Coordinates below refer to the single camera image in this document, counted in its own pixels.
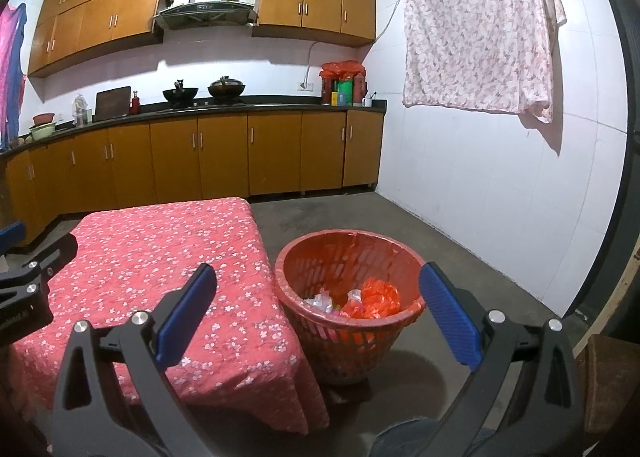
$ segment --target black countertop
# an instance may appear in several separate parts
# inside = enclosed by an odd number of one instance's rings
[[[386,100],[374,100],[373,106],[331,106],[321,104],[320,98],[314,96],[244,96],[235,100],[235,103],[211,105],[212,98],[198,98],[194,100],[194,106],[185,109],[172,109],[168,102],[144,104],[140,106],[140,113],[136,116],[114,117],[99,122],[92,122],[85,126],[56,130],[49,137],[38,141],[26,142],[16,148],[0,152],[0,158],[8,157],[15,153],[27,150],[33,146],[40,146],[70,137],[78,133],[100,130],[121,124],[135,122],[147,122],[164,119],[184,119],[191,116],[209,116],[212,114],[233,114],[246,112],[274,112],[283,110],[307,110],[316,112],[345,112],[347,110],[364,110],[367,112],[386,113]]]

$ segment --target cutting board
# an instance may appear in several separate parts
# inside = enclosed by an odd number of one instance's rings
[[[95,95],[94,121],[104,121],[129,114],[131,87],[112,88]]]

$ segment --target silver screw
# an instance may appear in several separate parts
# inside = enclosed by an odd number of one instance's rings
[[[505,316],[502,311],[498,311],[497,309],[489,311],[489,321],[491,323],[504,323],[506,319],[507,316]]]
[[[131,321],[134,323],[134,325],[142,325],[143,323],[146,323],[148,319],[149,315],[145,311],[138,311],[131,317]]]
[[[549,328],[552,331],[560,332],[562,330],[562,322],[553,318],[549,320]]]
[[[87,322],[86,320],[80,320],[79,322],[76,322],[76,324],[74,325],[74,331],[76,332],[84,332],[89,328],[89,322]]]

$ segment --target pink floral cloth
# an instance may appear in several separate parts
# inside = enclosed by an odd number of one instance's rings
[[[50,407],[73,323],[119,325],[151,310],[207,262],[216,298],[182,364],[166,372],[187,403],[245,410],[272,428],[327,426],[316,379],[273,294],[274,276],[243,199],[178,202],[88,215],[73,231],[78,255],[50,281],[53,323],[15,344],[33,390]],[[124,365],[123,392],[136,390]]]
[[[553,119],[561,0],[404,0],[404,104]]]

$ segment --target concrete floor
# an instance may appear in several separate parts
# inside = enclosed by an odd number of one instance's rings
[[[486,309],[501,309],[512,320],[541,325],[553,314],[463,247],[449,240],[392,202],[369,192],[308,197],[252,204],[271,262],[290,241],[332,228],[353,228],[381,233],[435,261],[452,283],[474,293]],[[70,231],[76,221],[60,224],[46,243]],[[15,267],[28,257],[8,256]],[[508,374],[486,425],[496,427],[504,412],[518,369]],[[463,386],[469,372],[458,364],[433,317],[425,312],[407,327],[391,353],[370,374],[370,401],[330,410],[331,426],[306,437],[279,433],[243,413],[196,408],[194,416],[205,432],[230,457],[330,457],[367,455],[375,434],[418,416],[439,418]]]

